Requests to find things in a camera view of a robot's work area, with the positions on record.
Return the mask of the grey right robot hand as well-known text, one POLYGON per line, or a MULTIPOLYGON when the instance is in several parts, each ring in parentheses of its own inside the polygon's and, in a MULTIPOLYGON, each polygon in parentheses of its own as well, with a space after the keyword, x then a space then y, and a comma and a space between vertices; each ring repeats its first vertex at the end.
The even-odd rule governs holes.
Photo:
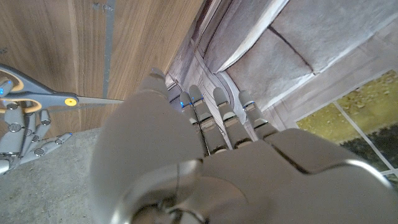
POLYGON ((67 142, 72 133, 64 133, 53 141, 43 143, 51 125, 51 117, 44 107, 44 95, 32 97, 11 96, 13 82, 1 78, 1 109, 7 132, 1 137, 1 174, 36 160, 67 142))

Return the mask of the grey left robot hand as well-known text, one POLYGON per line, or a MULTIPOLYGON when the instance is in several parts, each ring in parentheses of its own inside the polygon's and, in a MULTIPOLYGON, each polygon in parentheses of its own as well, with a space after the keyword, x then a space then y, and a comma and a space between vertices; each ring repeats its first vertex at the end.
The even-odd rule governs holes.
POLYGON ((277 130, 242 91, 250 136, 222 89, 213 96, 224 133, 197 86, 177 111, 152 69, 93 151, 96 223, 397 222, 397 192, 360 157, 301 129, 277 130))

